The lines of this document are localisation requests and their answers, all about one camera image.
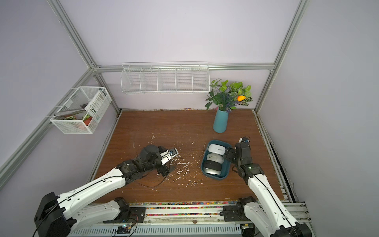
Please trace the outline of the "silver computer mouse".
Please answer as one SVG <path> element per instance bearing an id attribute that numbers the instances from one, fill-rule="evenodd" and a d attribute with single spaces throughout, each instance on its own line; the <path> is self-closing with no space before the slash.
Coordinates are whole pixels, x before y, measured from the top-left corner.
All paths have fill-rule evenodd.
<path id="1" fill-rule="evenodd" d="M 209 168 L 204 168 L 204 173 L 209 174 L 209 175 L 220 175 L 221 171 L 217 171 L 214 169 L 209 169 Z"/>

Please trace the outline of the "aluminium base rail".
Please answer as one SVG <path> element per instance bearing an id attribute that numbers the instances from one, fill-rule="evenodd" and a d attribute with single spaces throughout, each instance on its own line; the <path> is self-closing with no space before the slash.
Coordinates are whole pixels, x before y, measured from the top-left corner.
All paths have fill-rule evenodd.
<path id="1" fill-rule="evenodd" d="M 94 224 L 74 231 L 68 237 L 241 237 L 242 231 L 253 229 L 251 221 L 226 221 L 220 212 L 227 205 L 237 201 L 201 202 L 134 202 L 129 203 L 132 210 L 145 208 L 145 214 L 138 213 L 142 223 L 132 228 L 130 234 L 117 233 L 118 224 Z M 305 203 L 285 202 L 284 206 L 299 221 L 307 224 L 312 236 L 316 237 L 311 218 Z"/>

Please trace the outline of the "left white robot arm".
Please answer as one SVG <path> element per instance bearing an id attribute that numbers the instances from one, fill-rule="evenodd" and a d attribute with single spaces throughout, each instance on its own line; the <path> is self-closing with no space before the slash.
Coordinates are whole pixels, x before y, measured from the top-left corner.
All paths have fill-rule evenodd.
<path id="1" fill-rule="evenodd" d="M 40 237 L 66 237 L 81 227 L 102 221 L 113 221 L 126 210 L 123 199 L 87 207 L 106 194 L 136 183 L 156 170 L 164 178 L 173 170 L 170 161 L 178 156 L 176 148 L 148 145 L 136 158 L 125 160 L 103 176 L 66 193 L 50 192 L 40 201 L 34 217 L 35 235 Z"/>

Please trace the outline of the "teal storage box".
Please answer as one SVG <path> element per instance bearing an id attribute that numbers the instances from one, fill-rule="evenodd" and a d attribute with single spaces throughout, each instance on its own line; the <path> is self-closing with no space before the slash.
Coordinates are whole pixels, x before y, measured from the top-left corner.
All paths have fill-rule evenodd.
<path id="1" fill-rule="evenodd" d="M 231 148 L 231 145 L 229 143 L 226 143 L 226 142 L 223 142 L 223 141 L 220 141 L 220 140 L 211 140 L 208 143 L 207 147 L 206 147 L 205 154 L 203 156 L 203 160 L 202 160 L 201 165 L 200 165 L 201 171 L 203 172 L 203 174 L 205 176 L 207 176 L 209 178 L 212 178 L 212 179 L 215 179 L 215 180 L 223 180 L 223 179 L 225 179 L 228 176 L 229 169 L 230 169 L 230 166 L 231 166 L 231 163 L 228 162 L 225 159 L 224 159 L 225 160 L 224 163 L 221 164 L 222 165 L 222 170 L 221 170 L 221 174 L 220 175 L 209 175 L 209 174 L 204 173 L 204 171 L 203 171 L 204 170 L 203 165 L 207 161 L 206 157 L 207 157 L 208 154 L 210 154 L 210 152 L 208 151 L 208 147 L 209 147 L 210 144 L 221 145 L 221 146 L 224 146 L 226 149 L 227 148 Z"/>

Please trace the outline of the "white mesh basket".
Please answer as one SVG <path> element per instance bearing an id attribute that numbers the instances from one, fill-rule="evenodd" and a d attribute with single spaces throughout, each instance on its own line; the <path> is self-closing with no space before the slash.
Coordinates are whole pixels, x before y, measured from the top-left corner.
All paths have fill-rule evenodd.
<path id="1" fill-rule="evenodd" d="M 93 134 L 111 102 L 105 87 L 78 87 L 50 121 L 64 134 Z"/>

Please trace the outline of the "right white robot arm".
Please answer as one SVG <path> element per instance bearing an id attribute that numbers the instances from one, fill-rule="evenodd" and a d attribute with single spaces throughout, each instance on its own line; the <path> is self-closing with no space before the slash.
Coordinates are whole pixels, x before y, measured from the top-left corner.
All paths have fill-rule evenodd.
<path id="1" fill-rule="evenodd" d="M 241 138 L 234 148 L 226 149 L 224 158 L 235 165 L 239 176 L 258 198 L 257 201 L 243 201 L 241 207 L 264 237 L 312 236 L 309 226 L 299 223 L 281 202 L 263 169 L 253 163 L 247 138 Z"/>

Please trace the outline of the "black computer mouse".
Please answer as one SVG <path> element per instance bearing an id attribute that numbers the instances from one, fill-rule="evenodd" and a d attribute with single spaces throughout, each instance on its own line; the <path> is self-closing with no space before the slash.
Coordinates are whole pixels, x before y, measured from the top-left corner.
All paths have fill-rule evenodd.
<path id="1" fill-rule="evenodd" d="M 203 165 L 204 169 L 212 169 L 215 171 L 221 171 L 222 165 L 215 161 L 206 161 Z"/>

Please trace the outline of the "teal vase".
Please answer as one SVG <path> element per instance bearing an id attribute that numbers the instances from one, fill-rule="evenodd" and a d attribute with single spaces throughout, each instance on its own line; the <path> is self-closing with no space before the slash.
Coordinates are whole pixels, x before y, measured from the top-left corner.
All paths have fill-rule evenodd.
<path id="1" fill-rule="evenodd" d="M 213 130 L 217 133 L 224 133 L 227 130 L 228 118 L 228 112 L 217 109 L 213 124 Z"/>

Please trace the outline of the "green artificial plant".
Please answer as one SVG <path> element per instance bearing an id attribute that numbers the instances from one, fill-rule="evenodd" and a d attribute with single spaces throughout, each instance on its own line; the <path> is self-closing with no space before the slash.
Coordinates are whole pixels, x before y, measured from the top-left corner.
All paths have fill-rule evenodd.
<path id="1" fill-rule="evenodd" d="M 230 113 L 237 106 L 248 106 L 253 101 L 251 86 L 244 86 L 243 82 L 230 83 L 228 80 L 213 80 L 206 99 L 206 110 L 216 105 L 218 110 Z"/>

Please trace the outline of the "white rounded computer mouse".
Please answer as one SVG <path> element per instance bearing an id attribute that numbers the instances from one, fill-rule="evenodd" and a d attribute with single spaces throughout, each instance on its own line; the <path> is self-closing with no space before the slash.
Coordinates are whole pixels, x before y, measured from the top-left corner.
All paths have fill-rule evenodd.
<path id="1" fill-rule="evenodd" d="M 224 146 L 221 146 L 221 145 L 210 144 L 208 147 L 208 151 L 210 153 L 214 153 L 214 154 L 218 154 L 218 155 L 223 156 L 225 154 L 226 148 Z"/>

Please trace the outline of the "grey white computer mouse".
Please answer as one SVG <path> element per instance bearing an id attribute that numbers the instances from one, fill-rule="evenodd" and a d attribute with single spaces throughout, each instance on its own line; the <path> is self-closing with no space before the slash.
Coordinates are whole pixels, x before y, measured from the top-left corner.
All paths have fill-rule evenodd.
<path id="1" fill-rule="evenodd" d="M 207 155 L 206 159 L 208 161 L 213 161 L 213 162 L 217 162 L 217 163 L 220 163 L 220 164 L 223 164 L 224 163 L 224 158 L 219 155 L 219 154 L 215 154 L 215 153 L 210 153 Z"/>

